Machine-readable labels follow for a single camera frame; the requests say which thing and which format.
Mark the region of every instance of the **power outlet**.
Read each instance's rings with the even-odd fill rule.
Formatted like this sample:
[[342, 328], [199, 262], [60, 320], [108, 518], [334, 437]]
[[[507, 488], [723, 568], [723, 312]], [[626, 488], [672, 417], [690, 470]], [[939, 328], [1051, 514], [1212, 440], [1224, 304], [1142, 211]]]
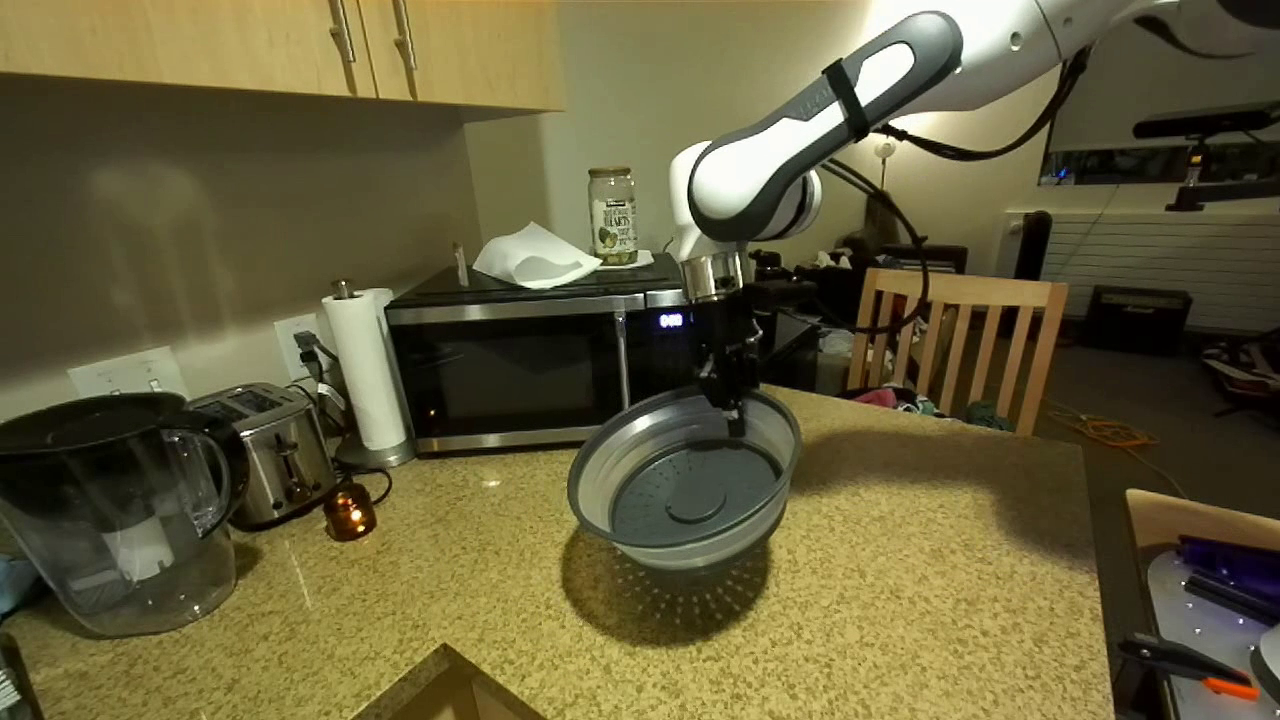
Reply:
[[118, 398], [118, 394], [187, 398], [187, 384], [173, 362], [173, 348], [149, 348], [149, 352], [133, 352], [133, 356], [80, 366], [66, 378], [73, 378], [76, 398]]
[[300, 362], [300, 348], [297, 348], [297, 334], [314, 334], [321, 336], [321, 316], [309, 312], [309, 316], [282, 316], [277, 320], [277, 348], [280, 348], [280, 362], [282, 362], [282, 381], [300, 381], [309, 378], [303, 362]]

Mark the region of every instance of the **paper towel holder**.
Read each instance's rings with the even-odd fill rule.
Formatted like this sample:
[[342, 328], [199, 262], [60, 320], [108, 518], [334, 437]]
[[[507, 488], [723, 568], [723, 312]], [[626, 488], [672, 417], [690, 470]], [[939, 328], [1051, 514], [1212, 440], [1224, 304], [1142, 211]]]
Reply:
[[[332, 282], [332, 299], [355, 299], [353, 283], [347, 283], [347, 282]], [[411, 440], [390, 446], [390, 450], [364, 450], [364, 440], [361, 440], [361, 419], [353, 417], [347, 437], [334, 446], [332, 462], [334, 462], [338, 470], [347, 470], [347, 473], [397, 470], [397, 466], [408, 466], [408, 462], [411, 462]]]

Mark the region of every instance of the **kitchen cabinet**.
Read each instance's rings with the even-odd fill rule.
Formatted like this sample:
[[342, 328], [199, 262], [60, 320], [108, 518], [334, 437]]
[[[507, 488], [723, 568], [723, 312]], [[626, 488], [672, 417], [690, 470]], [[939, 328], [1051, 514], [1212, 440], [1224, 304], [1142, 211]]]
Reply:
[[0, 72], [550, 109], [550, 0], [0, 0]]

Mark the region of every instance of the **microwave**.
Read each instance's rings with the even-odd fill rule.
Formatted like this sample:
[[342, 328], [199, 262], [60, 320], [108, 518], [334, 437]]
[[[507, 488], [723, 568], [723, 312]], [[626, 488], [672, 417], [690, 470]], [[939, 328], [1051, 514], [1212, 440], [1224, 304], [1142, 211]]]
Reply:
[[418, 458], [578, 446], [626, 404], [696, 381], [672, 258], [541, 294], [439, 274], [383, 312]]

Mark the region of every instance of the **toaster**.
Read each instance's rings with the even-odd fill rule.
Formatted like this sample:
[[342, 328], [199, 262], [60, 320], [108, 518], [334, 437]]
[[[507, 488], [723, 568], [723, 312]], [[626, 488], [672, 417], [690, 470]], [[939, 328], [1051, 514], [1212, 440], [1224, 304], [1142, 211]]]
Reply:
[[227, 518], [237, 530], [268, 530], [300, 518], [338, 485], [309, 398], [238, 384], [199, 398], [191, 409], [224, 427], [224, 458], [238, 488], [238, 503]]

